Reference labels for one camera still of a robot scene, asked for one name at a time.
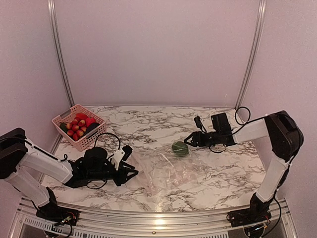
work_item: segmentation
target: green ball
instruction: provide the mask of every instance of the green ball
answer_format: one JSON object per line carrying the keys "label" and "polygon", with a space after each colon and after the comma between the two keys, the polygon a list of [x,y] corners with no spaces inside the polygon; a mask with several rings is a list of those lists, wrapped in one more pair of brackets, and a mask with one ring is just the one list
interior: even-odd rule
{"label": "green ball", "polygon": [[173,143],[172,150],[174,154],[179,157],[184,157],[189,154],[188,146],[182,141],[177,141]]}

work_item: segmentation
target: table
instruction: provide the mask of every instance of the table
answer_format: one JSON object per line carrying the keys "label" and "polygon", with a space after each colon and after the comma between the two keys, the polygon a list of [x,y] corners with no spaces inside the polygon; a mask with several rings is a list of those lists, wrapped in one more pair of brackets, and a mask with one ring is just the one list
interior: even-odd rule
{"label": "table", "polygon": [[[104,118],[107,131],[121,139],[122,145],[153,152],[170,146],[174,141],[183,140],[197,131],[194,117],[200,116],[208,131],[212,130],[211,115],[227,113],[233,127],[234,109],[202,107],[159,107],[159,106],[95,106],[87,107]],[[106,150],[114,149],[114,138],[103,137],[97,143]],[[212,153],[208,148],[190,150],[203,161],[207,168],[197,179],[162,190],[152,195],[134,177],[117,187],[109,181],[102,189],[87,187],[68,188],[51,177],[45,176],[42,185],[51,188],[57,200],[86,207],[125,210],[183,212],[219,209],[249,204],[252,194],[260,187],[265,170],[252,142],[230,146],[221,154]],[[83,156],[63,139],[55,153],[71,160]]]}

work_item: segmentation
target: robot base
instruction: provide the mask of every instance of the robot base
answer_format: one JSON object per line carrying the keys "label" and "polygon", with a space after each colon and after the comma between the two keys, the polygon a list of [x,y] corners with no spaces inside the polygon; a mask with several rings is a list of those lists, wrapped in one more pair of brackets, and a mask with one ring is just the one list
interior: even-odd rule
{"label": "robot base", "polygon": [[37,211],[36,216],[43,218],[45,220],[49,220],[49,221],[57,222],[57,223],[60,223],[62,220],[66,219],[67,217],[72,217],[72,219],[68,221],[68,224],[71,224],[72,226],[75,226],[77,224],[79,211],[71,209],[71,208],[65,208],[65,207],[58,207],[58,209],[63,214],[59,218],[58,217],[52,218],[52,217],[45,216],[45,214],[41,211]]}
{"label": "robot base", "polygon": [[227,215],[228,221],[231,223],[232,227],[239,227],[239,226],[245,226],[250,225],[257,222],[266,221],[267,219],[272,218],[272,215],[270,211],[265,210],[261,214],[259,214],[256,218],[250,219],[250,209],[241,209],[237,211],[229,212]]}

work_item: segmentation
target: metal frame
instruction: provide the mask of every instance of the metal frame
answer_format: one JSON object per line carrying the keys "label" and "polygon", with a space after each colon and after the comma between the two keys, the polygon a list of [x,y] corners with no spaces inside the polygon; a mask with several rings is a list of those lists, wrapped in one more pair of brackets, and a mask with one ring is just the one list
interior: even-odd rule
{"label": "metal frame", "polygon": [[238,109],[241,106],[247,91],[248,84],[250,82],[252,69],[253,69],[255,58],[259,49],[261,35],[263,31],[265,10],[266,10],[266,0],[260,0],[256,29],[254,32],[249,61],[248,61],[248,65],[247,65],[244,77],[243,77],[243,81],[242,81],[242,85],[241,85],[239,95],[236,101],[235,109]]}
{"label": "metal frame", "polygon": [[[282,220],[287,237],[297,238],[294,224],[290,217],[285,200],[280,201],[282,207]],[[71,207],[80,211],[77,226],[73,227],[72,237],[183,237],[206,238],[215,235],[227,234],[229,231],[242,229],[232,228],[226,220],[231,210],[244,209],[248,206],[235,208],[215,209],[209,211],[156,213],[156,212],[128,212],[97,209],[60,203],[61,206]],[[276,203],[270,206],[271,220],[277,220],[279,207]],[[10,231],[10,238],[18,238],[24,224],[43,230],[50,230],[52,222],[35,216],[36,209],[28,198],[23,197]],[[69,227],[58,227],[56,234],[68,234]]]}
{"label": "metal frame", "polygon": [[65,67],[63,54],[62,54],[62,50],[61,50],[61,46],[60,46],[57,18],[56,18],[56,12],[55,12],[55,1],[48,0],[48,6],[49,6],[51,25],[52,25],[52,31],[53,31],[53,40],[54,40],[55,50],[56,50],[56,54],[57,54],[59,69],[60,69],[60,72],[62,75],[68,103],[69,103],[70,107],[72,107],[75,105],[75,102],[74,102],[74,98],[73,98],[73,95],[72,95],[71,90],[70,90],[70,84],[68,81],[66,67]]}

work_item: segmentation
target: vertical metal pole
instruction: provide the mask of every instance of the vertical metal pole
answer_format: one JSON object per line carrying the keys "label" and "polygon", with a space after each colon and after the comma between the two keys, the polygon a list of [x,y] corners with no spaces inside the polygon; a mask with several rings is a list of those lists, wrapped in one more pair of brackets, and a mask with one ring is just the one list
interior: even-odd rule
{"label": "vertical metal pole", "polygon": [[53,31],[53,40],[54,40],[55,50],[56,50],[56,54],[57,54],[57,60],[58,60],[60,72],[62,75],[68,103],[72,107],[75,105],[75,103],[74,103],[73,95],[72,95],[71,90],[70,90],[70,85],[69,85],[68,76],[67,76],[67,72],[66,72],[66,68],[65,68],[63,54],[61,51],[54,0],[48,0],[48,6],[49,6],[49,12],[50,12],[50,18],[51,18],[51,27],[52,27],[52,31]]}
{"label": "vertical metal pole", "polygon": [[250,57],[249,57],[248,65],[243,77],[240,92],[236,101],[235,109],[238,109],[241,106],[247,91],[250,78],[251,78],[252,69],[254,66],[255,58],[257,56],[257,52],[260,45],[260,39],[261,39],[262,31],[263,31],[265,10],[266,10],[266,0],[260,0],[256,29],[254,32],[254,38],[253,38],[252,48],[250,52]]}

